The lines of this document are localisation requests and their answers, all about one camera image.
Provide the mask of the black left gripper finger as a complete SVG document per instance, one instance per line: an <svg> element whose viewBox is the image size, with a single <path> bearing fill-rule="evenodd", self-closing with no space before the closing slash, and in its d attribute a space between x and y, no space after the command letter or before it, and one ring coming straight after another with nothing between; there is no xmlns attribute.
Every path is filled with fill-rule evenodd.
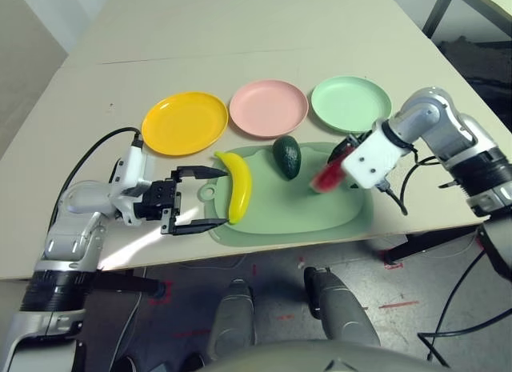
<svg viewBox="0 0 512 372"><path fill-rule="evenodd" d="M174 227L175 235L200 234L208 230L212 230L227 223L226 218L204 218L192 220L190 224L179 225Z"/></svg>
<svg viewBox="0 0 512 372"><path fill-rule="evenodd" d="M179 166L178 178L192 177L195 179L212 179L225 177L226 172L217 168L208 166Z"/></svg>

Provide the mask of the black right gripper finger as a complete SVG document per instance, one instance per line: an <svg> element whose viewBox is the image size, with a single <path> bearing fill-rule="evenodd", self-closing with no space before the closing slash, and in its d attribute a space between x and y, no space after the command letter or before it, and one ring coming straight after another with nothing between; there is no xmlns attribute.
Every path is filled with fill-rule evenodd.
<svg viewBox="0 0 512 372"><path fill-rule="evenodd" d="M343 141L336 145L332 150L328 162L333 162L339 158L344 158L356 148L356 137L347 136Z"/></svg>

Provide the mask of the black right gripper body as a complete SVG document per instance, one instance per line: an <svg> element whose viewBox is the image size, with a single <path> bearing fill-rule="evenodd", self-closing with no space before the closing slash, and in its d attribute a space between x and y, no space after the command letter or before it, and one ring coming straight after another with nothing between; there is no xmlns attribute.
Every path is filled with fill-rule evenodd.
<svg viewBox="0 0 512 372"><path fill-rule="evenodd" d="M346 137L346 144L351 148L359 147L368 137L370 136L370 132L365 132L362 134L348 134Z"/></svg>

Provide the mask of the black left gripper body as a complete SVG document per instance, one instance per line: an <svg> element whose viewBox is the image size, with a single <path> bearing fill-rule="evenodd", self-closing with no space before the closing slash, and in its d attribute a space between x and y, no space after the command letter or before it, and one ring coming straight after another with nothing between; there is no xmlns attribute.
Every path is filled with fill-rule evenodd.
<svg viewBox="0 0 512 372"><path fill-rule="evenodd" d="M177 191L180 181L180 172L173 170L169 178L152 182L142 200L134 204L135 217L160 221L162 234L180 234L176 224L181 209L181 193Z"/></svg>

